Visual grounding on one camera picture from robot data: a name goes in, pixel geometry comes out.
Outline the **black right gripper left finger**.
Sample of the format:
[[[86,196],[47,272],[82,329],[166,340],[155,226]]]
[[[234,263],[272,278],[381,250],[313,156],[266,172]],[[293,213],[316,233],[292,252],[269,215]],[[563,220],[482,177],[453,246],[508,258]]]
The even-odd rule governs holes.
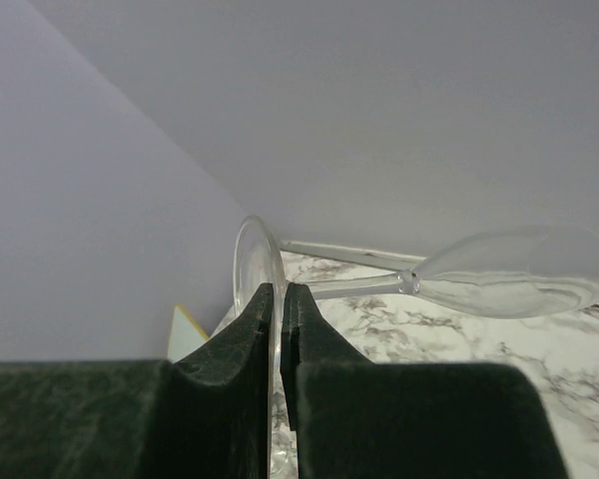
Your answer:
[[[0,478],[266,478],[274,293],[178,362],[0,362]]]

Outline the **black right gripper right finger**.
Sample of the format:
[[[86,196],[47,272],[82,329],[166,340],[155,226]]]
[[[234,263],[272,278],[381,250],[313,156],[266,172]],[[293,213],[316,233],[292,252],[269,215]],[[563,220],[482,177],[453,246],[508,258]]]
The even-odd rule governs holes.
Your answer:
[[[302,478],[564,478],[539,394],[492,362],[375,363],[288,287],[282,379]]]

